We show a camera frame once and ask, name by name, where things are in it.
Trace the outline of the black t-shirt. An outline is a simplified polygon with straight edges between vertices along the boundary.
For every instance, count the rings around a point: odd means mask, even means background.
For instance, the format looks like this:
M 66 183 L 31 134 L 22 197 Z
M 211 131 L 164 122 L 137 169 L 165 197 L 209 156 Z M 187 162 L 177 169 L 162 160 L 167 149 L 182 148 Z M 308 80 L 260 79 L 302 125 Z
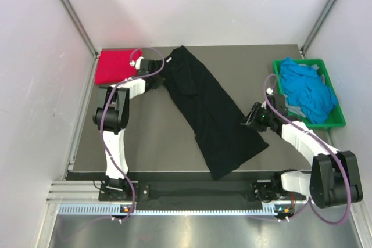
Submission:
M 243 112 L 212 73 L 186 47 L 155 61 L 163 84 L 191 126 L 213 179 L 236 170 L 269 147 L 260 134 L 241 125 Z

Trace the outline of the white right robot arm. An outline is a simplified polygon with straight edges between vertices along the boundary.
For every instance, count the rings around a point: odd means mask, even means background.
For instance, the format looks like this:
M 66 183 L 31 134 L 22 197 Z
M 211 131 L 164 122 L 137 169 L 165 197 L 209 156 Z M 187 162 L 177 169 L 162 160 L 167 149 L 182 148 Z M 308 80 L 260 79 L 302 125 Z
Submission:
M 285 199 L 292 192 L 310 197 L 319 208 L 357 203 L 363 199 L 357 158 L 351 151 L 340 151 L 321 140 L 296 115 L 288 114 L 282 94 L 256 102 L 242 125 L 258 132 L 271 129 L 292 145 L 311 165 L 311 172 L 284 170 L 271 177 L 271 192 Z

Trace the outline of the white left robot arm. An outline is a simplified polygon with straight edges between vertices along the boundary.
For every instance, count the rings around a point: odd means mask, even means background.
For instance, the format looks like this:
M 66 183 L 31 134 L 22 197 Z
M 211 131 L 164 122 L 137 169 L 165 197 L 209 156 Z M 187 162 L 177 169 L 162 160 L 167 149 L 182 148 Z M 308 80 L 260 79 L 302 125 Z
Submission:
M 93 115 L 106 157 L 105 178 L 100 188 L 100 200 L 129 200 L 133 197 L 133 184 L 128 177 L 124 134 L 130 116 L 130 100 L 142 95 L 160 84 L 160 71 L 166 59 L 156 65 L 154 60 L 142 56 L 129 65 L 136 73 L 112 85 L 101 85 L 98 90 L 98 104 Z

